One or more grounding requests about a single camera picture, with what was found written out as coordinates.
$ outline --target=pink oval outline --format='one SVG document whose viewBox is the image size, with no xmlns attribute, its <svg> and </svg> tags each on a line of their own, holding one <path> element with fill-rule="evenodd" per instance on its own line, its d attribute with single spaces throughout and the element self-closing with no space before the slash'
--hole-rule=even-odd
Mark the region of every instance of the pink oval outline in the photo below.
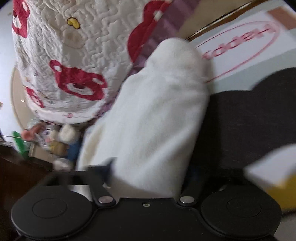
<svg viewBox="0 0 296 241">
<path fill-rule="evenodd" d="M 228 32 L 228 31 L 231 31 L 231 30 L 233 30 L 233 29 L 235 29 L 235 28 L 238 28 L 238 27 L 241 27 L 241 26 L 244 26 L 244 25 L 247 25 L 247 24 L 252 24 L 252 23 L 262 23 L 262 22 L 263 22 L 263 23 L 273 23 L 273 24 L 275 24 L 275 25 L 278 27 L 278 30 L 274 33 L 274 36 L 273 36 L 272 39 L 268 42 L 268 44 L 267 44 L 266 46 L 264 46 L 259 52 L 257 52 L 257 53 L 254 54 L 253 56 L 251 56 L 249 59 L 247 59 L 247 60 L 245 60 L 244 62 L 238 64 L 237 66 L 233 67 L 232 69 L 230 69 L 230 70 L 228 70 L 228 71 L 226 71 L 226 72 L 220 74 L 219 76 L 216 76 L 215 78 L 213 78 L 213 79 L 211 79 L 211 80 L 208 80 L 207 83 L 209 83 L 209 82 L 211 82 L 212 80 L 217 79 L 217 78 L 219 78 L 219 77 L 221 77 L 221 76 L 223 76 L 223 75 L 225 75 L 225 74 L 227 74 L 227 73 L 229 73 L 229 72 L 231 72 L 231 71 L 237 69 L 238 67 L 240 67 L 240 66 L 242 66 L 243 64 L 249 62 L 249 61 L 252 60 L 253 58 L 257 57 L 259 54 L 261 54 L 263 51 L 265 51 L 265 50 L 266 50 L 270 45 L 272 45 L 272 44 L 274 43 L 274 41 L 279 37 L 280 26 L 278 25 L 278 23 L 276 23 L 276 22 L 272 22 L 272 21 L 254 21 L 254 22 L 244 23 L 244 24 L 238 25 L 238 26 L 236 26 L 236 27 L 234 27 L 234 28 L 228 29 L 228 30 L 226 30 L 226 31 L 224 31 L 224 32 L 222 32 L 222 33 L 220 33 L 220 34 L 218 34 L 218 35 L 216 35 L 216 36 L 214 36 L 214 37 L 208 39 L 207 41 L 203 42 L 202 44 L 198 45 L 197 47 L 195 47 L 195 48 L 198 48 L 199 46 L 205 44 L 206 42 L 210 41 L 211 39 L 213 39 L 213 38 L 215 38 L 215 37 L 218 37 L 219 35 L 224 34 L 224 33 Z"/>
</svg>

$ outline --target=plush doll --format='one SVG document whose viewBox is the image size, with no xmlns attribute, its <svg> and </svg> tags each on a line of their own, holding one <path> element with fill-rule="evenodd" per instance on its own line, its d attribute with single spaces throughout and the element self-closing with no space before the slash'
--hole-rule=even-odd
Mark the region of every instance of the plush doll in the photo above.
<svg viewBox="0 0 296 241">
<path fill-rule="evenodd" d="M 60 127 L 33 119 L 21 136 L 23 140 L 37 142 L 44 150 L 62 157 L 63 162 L 58 161 L 59 158 L 54 165 L 57 169 L 72 169 L 81 147 L 80 135 L 80 132 L 70 124 Z"/>
</svg>

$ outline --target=bear face print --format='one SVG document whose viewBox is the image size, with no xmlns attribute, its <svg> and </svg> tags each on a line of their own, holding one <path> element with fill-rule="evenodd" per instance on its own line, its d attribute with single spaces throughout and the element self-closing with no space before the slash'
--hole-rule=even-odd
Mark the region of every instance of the bear face print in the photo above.
<svg viewBox="0 0 296 241">
<path fill-rule="evenodd" d="M 25 0 L 14 0 L 13 1 L 13 31 L 26 38 L 28 36 L 28 20 L 30 10 Z"/>
<path fill-rule="evenodd" d="M 128 37 L 128 53 L 134 63 L 140 54 L 143 44 L 147 42 L 157 21 L 169 6 L 167 1 L 150 1 L 143 10 L 143 22 Z"/>
<path fill-rule="evenodd" d="M 104 98 L 102 89 L 107 87 L 107 83 L 102 75 L 67 68 L 57 60 L 51 60 L 49 66 L 55 72 L 56 83 L 61 90 L 90 101 Z"/>
<path fill-rule="evenodd" d="M 31 100 L 38 105 L 41 108 L 45 108 L 42 100 L 39 98 L 39 96 L 36 94 L 36 92 L 33 89 L 30 89 L 29 87 L 26 87 L 26 91 L 28 95 L 30 96 Z"/>
</svg>

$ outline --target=green object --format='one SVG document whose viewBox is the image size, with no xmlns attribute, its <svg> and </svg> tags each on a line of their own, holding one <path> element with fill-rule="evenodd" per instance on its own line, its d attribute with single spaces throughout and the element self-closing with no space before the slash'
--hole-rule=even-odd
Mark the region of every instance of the green object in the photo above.
<svg viewBox="0 0 296 241">
<path fill-rule="evenodd" d="M 20 133 L 16 131 L 12 132 L 12 136 L 15 149 L 22 155 L 24 159 L 27 159 L 29 156 L 30 143 L 23 141 Z"/>
</svg>

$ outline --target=white quilted blanket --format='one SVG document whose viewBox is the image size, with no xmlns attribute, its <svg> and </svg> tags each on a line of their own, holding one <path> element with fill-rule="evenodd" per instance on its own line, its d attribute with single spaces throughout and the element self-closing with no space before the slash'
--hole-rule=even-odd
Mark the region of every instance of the white quilted blanket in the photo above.
<svg viewBox="0 0 296 241">
<path fill-rule="evenodd" d="M 171 0 L 14 0 L 13 36 L 28 105 L 81 123 L 112 102 Z"/>
</svg>

